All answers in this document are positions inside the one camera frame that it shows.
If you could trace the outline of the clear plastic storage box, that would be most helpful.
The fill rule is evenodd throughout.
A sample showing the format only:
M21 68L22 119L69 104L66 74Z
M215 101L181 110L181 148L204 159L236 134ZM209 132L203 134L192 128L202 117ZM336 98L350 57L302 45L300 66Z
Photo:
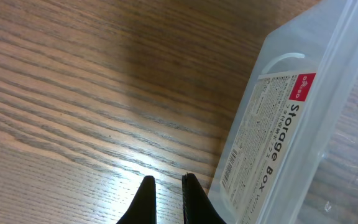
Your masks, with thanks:
M266 37L208 197L226 223L358 223L358 1Z

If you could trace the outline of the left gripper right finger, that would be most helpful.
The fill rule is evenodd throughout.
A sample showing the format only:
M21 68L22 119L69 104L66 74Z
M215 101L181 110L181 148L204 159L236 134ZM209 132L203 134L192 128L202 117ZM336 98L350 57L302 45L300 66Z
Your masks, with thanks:
M185 224L225 224L215 211L201 184L192 173L182 176L183 218Z

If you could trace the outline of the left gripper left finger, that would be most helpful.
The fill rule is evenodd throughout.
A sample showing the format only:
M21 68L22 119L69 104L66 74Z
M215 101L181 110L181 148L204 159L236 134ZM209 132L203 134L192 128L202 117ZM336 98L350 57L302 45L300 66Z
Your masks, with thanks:
M117 224L156 224L156 188L155 179L151 175L145 176L137 192Z

